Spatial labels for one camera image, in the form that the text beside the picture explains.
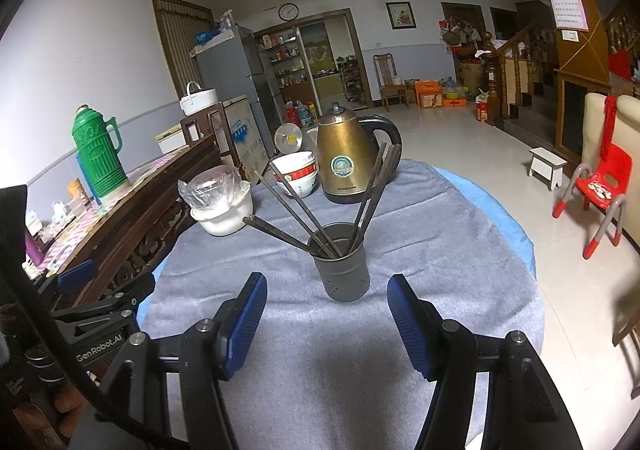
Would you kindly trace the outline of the person's left hand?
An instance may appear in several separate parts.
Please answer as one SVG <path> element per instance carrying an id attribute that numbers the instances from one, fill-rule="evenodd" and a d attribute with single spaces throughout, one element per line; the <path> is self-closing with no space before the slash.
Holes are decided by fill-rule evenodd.
<path id="1" fill-rule="evenodd" d="M 77 388 L 65 382 L 33 390 L 13 414 L 36 449 L 66 449 L 87 406 Z"/>

